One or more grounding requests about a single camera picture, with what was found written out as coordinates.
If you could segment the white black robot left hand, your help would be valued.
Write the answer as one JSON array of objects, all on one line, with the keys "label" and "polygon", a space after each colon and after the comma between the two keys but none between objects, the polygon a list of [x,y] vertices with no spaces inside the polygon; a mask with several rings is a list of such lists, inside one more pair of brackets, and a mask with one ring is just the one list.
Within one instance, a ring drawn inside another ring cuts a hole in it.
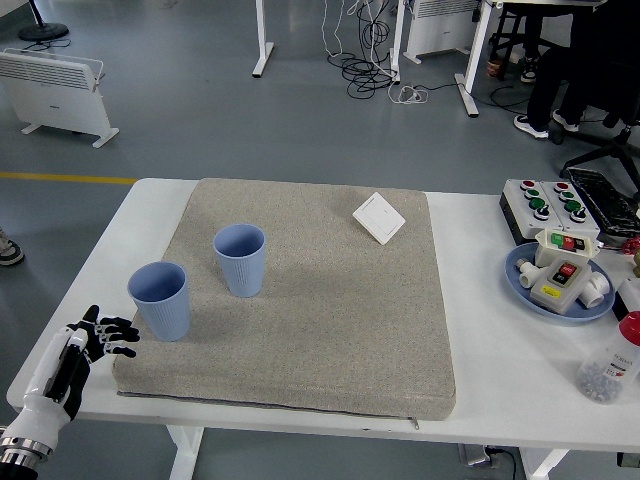
[{"label": "white black robot left hand", "polygon": [[130,320],[102,317],[96,305],[62,327],[35,368],[22,410],[1,436],[1,450],[39,459],[53,452],[59,432],[80,409],[92,365],[107,355],[135,357],[129,345],[139,340]]}]

